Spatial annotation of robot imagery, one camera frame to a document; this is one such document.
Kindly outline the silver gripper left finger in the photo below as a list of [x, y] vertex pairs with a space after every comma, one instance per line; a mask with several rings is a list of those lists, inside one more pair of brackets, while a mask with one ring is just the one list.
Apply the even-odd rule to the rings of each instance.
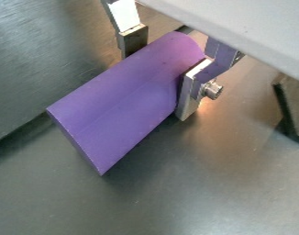
[[148, 42], [148, 27], [141, 23], [134, 0], [100, 0], [110, 20], [117, 48], [125, 58]]

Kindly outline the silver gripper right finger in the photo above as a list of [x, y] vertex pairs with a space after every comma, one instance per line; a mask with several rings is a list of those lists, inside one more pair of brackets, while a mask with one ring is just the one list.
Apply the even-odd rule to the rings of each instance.
[[184, 121], [199, 108], [201, 99], [216, 100], [223, 86], [216, 78], [227, 72], [244, 57], [244, 53], [213, 38], [208, 38], [201, 60], [188, 69], [183, 76], [176, 117]]

